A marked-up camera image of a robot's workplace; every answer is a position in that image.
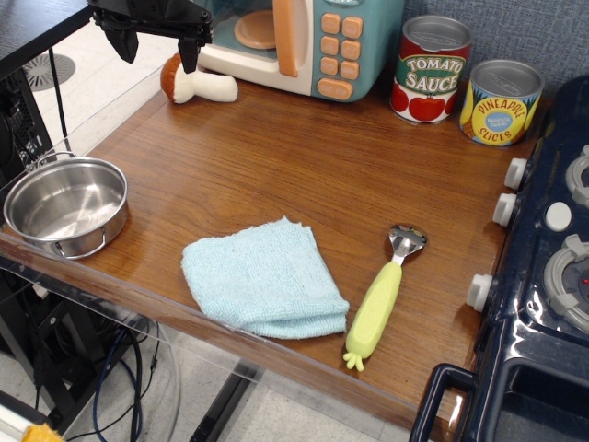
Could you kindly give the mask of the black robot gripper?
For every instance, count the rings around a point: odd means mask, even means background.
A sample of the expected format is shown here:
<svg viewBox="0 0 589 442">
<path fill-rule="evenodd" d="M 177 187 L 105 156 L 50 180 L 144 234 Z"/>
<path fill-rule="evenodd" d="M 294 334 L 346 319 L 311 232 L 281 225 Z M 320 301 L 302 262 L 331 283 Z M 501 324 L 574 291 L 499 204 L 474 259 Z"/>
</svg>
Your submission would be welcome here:
<svg viewBox="0 0 589 442">
<path fill-rule="evenodd" d="M 96 23 L 123 61 L 132 64 L 138 50 L 137 33 L 179 39 L 186 74 L 196 71 L 199 46 L 212 42 L 213 15 L 187 0 L 87 1 Z"/>
</svg>

